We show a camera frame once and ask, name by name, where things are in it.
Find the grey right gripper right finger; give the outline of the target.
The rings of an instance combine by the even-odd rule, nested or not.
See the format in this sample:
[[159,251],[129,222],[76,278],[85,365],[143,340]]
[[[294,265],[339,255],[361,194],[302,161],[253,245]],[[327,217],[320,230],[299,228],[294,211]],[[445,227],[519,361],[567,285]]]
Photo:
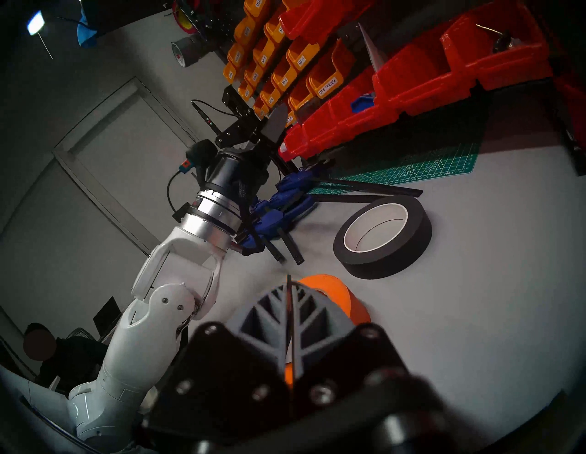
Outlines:
[[409,373],[379,325],[353,323],[290,280],[291,419],[439,419],[440,399]]

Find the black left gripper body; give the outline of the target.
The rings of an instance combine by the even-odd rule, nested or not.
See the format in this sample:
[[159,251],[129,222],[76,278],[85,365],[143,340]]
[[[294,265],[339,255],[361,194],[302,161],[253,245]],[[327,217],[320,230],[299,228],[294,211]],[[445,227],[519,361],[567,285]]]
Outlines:
[[270,154],[261,148],[221,150],[208,169],[208,189],[234,202],[251,202],[268,180],[270,163]]

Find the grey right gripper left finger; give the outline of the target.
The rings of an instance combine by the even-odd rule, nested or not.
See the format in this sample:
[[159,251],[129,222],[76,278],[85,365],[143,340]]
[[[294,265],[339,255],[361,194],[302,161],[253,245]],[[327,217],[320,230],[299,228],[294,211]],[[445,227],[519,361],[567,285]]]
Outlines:
[[289,422],[290,279],[197,328],[147,414],[148,439],[251,439]]

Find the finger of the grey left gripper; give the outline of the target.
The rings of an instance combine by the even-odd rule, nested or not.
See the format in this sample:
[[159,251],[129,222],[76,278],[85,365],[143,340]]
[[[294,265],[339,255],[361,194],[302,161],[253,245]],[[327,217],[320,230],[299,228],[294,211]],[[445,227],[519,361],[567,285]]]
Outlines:
[[268,121],[261,130],[261,137],[279,144],[279,138],[283,134],[289,117],[288,104],[279,104],[268,117]]

